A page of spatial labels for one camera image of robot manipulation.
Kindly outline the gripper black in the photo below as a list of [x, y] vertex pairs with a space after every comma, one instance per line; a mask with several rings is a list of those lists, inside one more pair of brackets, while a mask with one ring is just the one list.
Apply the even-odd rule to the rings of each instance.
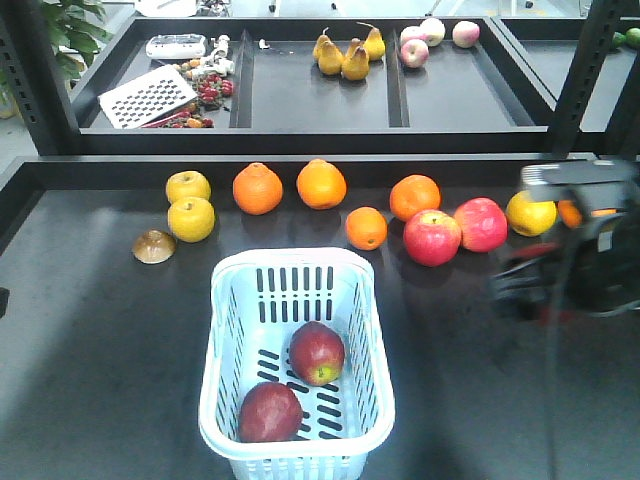
[[[554, 278], [540, 259], [509, 261], [489, 280], [492, 305], [515, 320], [548, 314]], [[569, 237], [554, 308], [619, 315], [639, 308], [639, 211], [587, 216]]]

